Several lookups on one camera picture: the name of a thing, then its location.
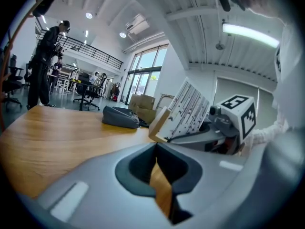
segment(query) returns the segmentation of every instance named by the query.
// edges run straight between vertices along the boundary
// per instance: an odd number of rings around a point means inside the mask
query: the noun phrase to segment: man in black clothes
[[[69,30],[69,21],[63,21],[59,26],[51,27],[38,44],[35,55],[29,65],[29,68],[32,68],[32,75],[27,105],[28,109],[37,105],[38,97],[40,97],[41,103],[45,106],[55,106],[49,104],[48,66],[51,64],[55,54],[54,49],[59,33],[68,33]]]
[[[53,76],[49,77],[49,87],[51,87],[50,94],[53,93],[54,87],[55,87],[55,85],[57,83],[57,80],[58,80],[59,72],[62,69],[61,60],[62,60],[62,57],[59,57],[58,61],[54,64],[54,66],[51,67],[53,69],[52,75],[55,75],[56,77],[53,77]]]

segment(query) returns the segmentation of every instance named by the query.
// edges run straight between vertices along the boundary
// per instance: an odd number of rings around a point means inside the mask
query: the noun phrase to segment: metal railing
[[[47,31],[42,30],[41,33],[37,36],[38,40],[41,40]],[[109,54],[98,50],[90,45],[84,44],[79,40],[66,36],[66,38],[62,35],[58,36],[58,42],[65,48],[69,48],[71,50],[75,50],[86,54],[94,59],[100,60],[116,69],[120,69],[123,64],[122,61],[110,56]]]

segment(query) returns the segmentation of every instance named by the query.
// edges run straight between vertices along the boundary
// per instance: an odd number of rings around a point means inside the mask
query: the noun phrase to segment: recessed light
[[[41,17],[42,17],[43,22],[46,24],[47,22],[46,22],[46,19],[44,18],[44,16],[42,15]]]
[[[92,14],[91,13],[86,13],[86,17],[88,18],[88,19],[92,19]]]
[[[124,32],[120,32],[120,37],[125,38],[125,37],[126,37],[126,34],[125,34]]]
[[[232,25],[232,24],[223,24],[223,32],[229,33],[229,34],[237,34],[241,36],[250,37],[252,39],[261,41],[273,48],[277,48],[278,44],[280,43],[277,39],[272,38],[271,36],[268,36],[266,34],[263,34],[259,31],[252,30],[247,27],[238,26],[238,25]]]

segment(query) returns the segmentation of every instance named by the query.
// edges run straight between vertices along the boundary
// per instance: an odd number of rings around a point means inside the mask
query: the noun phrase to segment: gray bag
[[[118,107],[104,107],[103,119],[104,124],[116,125],[127,128],[138,128],[138,116],[132,112],[131,109],[118,108]]]

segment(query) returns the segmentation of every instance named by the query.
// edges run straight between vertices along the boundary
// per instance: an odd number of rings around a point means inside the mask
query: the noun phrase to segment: white sleeve
[[[283,114],[278,110],[277,119],[273,125],[262,129],[254,130],[244,141],[244,148],[251,149],[253,145],[268,143],[272,141],[276,135],[283,132],[285,118]]]

